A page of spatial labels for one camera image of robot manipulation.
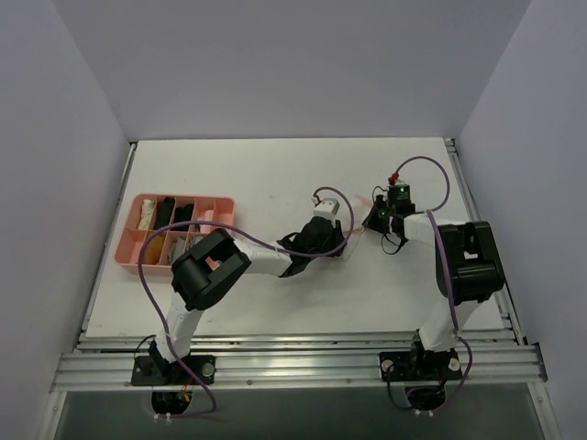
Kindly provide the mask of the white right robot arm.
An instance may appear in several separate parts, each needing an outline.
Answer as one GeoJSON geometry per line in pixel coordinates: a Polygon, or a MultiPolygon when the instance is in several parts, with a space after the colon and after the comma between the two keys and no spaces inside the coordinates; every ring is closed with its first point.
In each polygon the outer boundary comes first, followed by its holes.
{"type": "Polygon", "coordinates": [[[435,218],[430,210],[418,212],[410,185],[394,179],[389,180],[385,195],[373,198],[362,225],[393,244],[394,255],[408,242],[435,251],[441,297],[416,332],[422,346],[407,356],[410,372],[428,378],[440,367],[437,352],[452,349],[473,312],[505,284],[492,228],[486,221],[453,222],[435,218]]]}

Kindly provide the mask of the aluminium frame rail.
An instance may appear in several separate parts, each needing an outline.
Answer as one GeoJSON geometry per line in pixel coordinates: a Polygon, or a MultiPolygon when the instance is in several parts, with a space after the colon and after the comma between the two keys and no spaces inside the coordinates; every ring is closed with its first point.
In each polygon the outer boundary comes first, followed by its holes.
{"type": "MultiPolygon", "coordinates": [[[[216,354],[212,391],[364,388],[383,384],[377,348],[233,351],[216,354]]],[[[473,346],[468,385],[543,382],[535,346],[473,346]]],[[[71,354],[58,364],[53,391],[140,391],[130,354],[71,354]]]]}

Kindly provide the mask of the orange rolled cloth in tray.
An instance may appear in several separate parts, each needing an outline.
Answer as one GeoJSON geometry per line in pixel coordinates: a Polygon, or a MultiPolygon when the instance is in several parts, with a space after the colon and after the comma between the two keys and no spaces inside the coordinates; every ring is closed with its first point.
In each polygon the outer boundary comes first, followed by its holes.
{"type": "Polygon", "coordinates": [[[163,250],[165,242],[165,235],[156,235],[152,238],[152,240],[146,246],[144,256],[143,256],[143,264],[144,265],[157,265],[160,257],[161,252],[163,250]]]}

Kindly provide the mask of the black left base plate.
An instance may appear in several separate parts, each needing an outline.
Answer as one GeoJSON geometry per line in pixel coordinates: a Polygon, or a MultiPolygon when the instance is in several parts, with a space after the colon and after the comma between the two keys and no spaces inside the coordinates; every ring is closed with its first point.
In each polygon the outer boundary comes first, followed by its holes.
{"type": "MultiPolygon", "coordinates": [[[[209,355],[190,355],[183,359],[186,366],[205,384],[211,385],[215,381],[216,358],[209,355]]],[[[130,384],[132,386],[167,386],[195,383],[190,374],[177,362],[168,364],[161,372],[151,356],[138,356],[134,359],[134,366],[130,384]]]]}

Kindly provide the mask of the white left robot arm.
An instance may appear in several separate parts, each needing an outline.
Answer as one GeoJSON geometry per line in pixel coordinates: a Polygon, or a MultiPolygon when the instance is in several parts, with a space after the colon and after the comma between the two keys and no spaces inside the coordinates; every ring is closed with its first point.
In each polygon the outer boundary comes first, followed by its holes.
{"type": "Polygon", "coordinates": [[[150,344],[152,374],[164,384],[178,382],[185,372],[191,338],[205,310],[215,306],[245,274],[290,278],[316,257],[340,256],[345,237],[341,222],[313,217],[267,247],[252,245],[216,228],[172,263],[172,305],[166,326],[150,344]]]}

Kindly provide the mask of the white underwear with pink trim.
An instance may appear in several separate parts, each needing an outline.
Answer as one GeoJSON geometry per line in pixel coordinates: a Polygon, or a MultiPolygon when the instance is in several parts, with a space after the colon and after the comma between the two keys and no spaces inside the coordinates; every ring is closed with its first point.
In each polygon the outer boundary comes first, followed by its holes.
{"type": "Polygon", "coordinates": [[[343,236],[346,237],[351,232],[347,245],[345,246],[339,259],[341,261],[348,261],[360,242],[361,236],[365,231],[363,221],[367,218],[372,209],[372,200],[362,195],[354,195],[350,199],[350,205],[354,213],[354,225],[350,227],[350,214],[347,204],[340,203],[340,208],[337,214],[337,220],[340,221],[343,236]]]}

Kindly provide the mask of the pink rolled cloth in tray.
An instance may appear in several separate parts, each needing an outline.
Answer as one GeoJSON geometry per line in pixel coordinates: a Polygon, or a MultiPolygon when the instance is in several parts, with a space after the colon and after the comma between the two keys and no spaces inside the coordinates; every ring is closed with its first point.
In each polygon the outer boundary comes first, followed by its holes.
{"type": "MultiPolygon", "coordinates": [[[[199,222],[211,222],[215,219],[215,208],[198,209],[196,220],[199,222]]],[[[213,227],[211,225],[196,225],[194,230],[200,234],[209,234],[213,227]]]]}

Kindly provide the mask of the black rolled cloth in tray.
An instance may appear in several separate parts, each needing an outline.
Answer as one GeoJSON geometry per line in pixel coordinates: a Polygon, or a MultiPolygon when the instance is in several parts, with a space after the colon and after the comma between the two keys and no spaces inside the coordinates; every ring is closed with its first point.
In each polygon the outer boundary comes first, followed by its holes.
{"type": "Polygon", "coordinates": [[[160,229],[170,223],[174,206],[175,199],[172,197],[165,197],[162,201],[157,202],[154,229],[160,229]]]}

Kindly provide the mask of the pink plastic organizer tray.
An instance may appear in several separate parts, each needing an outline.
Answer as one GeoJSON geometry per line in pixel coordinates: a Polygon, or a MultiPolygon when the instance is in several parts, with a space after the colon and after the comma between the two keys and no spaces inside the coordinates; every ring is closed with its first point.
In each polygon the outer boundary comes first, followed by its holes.
{"type": "Polygon", "coordinates": [[[214,222],[233,224],[235,212],[236,203],[229,197],[139,194],[127,211],[114,261],[136,274],[142,246],[156,230],[171,225],[171,230],[148,243],[143,261],[147,275],[168,276],[172,262],[183,251],[214,230],[214,222]]]}

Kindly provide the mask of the grey rolled cloth in tray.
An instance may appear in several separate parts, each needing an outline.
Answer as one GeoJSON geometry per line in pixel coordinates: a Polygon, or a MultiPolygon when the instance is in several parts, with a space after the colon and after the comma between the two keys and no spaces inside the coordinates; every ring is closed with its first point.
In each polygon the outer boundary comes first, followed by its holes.
{"type": "Polygon", "coordinates": [[[168,264],[172,265],[183,253],[198,244],[203,236],[177,237],[172,241],[168,251],[168,264]]]}

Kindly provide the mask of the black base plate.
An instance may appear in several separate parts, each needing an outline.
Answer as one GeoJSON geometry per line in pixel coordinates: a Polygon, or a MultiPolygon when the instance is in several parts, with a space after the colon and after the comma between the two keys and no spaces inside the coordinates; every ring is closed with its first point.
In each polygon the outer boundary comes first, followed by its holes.
{"type": "Polygon", "coordinates": [[[380,352],[382,380],[390,382],[460,380],[462,368],[457,353],[380,352]]]}
{"type": "MultiPolygon", "coordinates": [[[[209,355],[190,355],[183,359],[186,366],[205,384],[211,385],[215,381],[216,358],[209,355]]],[[[195,383],[190,374],[177,362],[168,364],[161,372],[151,356],[138,356],[134,359],[134,366],[130,384],[132,386],[167,386],[195,383]]]]}

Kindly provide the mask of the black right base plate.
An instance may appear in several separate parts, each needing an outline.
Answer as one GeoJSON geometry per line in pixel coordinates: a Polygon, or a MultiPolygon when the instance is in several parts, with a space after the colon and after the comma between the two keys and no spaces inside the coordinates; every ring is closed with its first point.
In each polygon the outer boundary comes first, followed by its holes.
{"type": "Polygon", "coordinates": [[[380,352],[382,380],[390,382],[460,380],[462,368],[457,353],[380,352]]]}

